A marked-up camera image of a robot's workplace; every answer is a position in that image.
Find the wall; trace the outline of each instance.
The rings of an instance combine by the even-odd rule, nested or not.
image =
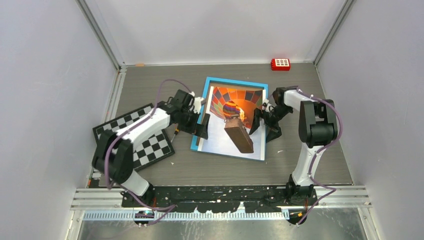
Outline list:
[[[357,1],[318,66],[387,239],[424,234],[424,2]]]
[[[61,240],[116,71],[74,0],[0,8],[1,239]]]
[[[312,62],[344,0],[87,0],[127,65]]]

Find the picture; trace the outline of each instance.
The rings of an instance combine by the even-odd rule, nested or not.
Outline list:
[[[193,138],[191,149],[258,161],[265,160],[266,127],[249,131],[256,108],[262,108],[268,86],[262,83],[208,77],[201,113],[210,114],[208,139]]]

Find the black and white checkerboard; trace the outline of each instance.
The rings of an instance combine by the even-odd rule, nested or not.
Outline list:
[[[94,127],[93,133],[96,143],[105,130],[116,131],[125,128],[148,114],[152,108],[153,104],[148,104]],[[134,150],[134,169],[136,171],[142,170],[174,153],[175,151],[165,130],[158,131]]]

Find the red box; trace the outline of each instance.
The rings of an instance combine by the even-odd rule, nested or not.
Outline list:
[[[273,58],[271,61],[271,69],[273,71],[288,71],[291,66],[288,58]]]

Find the screwdriver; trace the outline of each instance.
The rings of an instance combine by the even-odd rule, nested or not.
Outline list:
[[[173,132],[173,137],[171,139],[171,143],[174,140],[175,136],[180,132],[180,130],[178,129],[178,124],[175,126],[175,131]]]

